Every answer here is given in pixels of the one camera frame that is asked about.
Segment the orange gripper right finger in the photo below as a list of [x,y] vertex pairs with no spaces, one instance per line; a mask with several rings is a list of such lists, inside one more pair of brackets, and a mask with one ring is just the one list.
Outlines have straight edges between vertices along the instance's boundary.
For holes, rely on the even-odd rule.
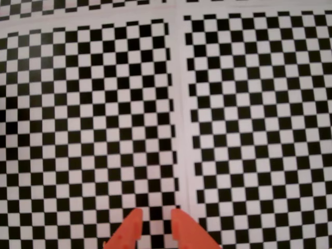
[[181,209],[171,211],[171,229],[173,239],[178,242],[178,248],[221,248],[202,226]]

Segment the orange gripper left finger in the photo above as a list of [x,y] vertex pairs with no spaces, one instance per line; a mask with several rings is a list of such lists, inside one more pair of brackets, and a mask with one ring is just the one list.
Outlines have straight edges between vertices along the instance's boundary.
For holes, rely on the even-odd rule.
[[142,236],[143,211],[133,209],[123,220],[115,233],[107,242],[103,243],[104,249],[135,249],[136,242]]

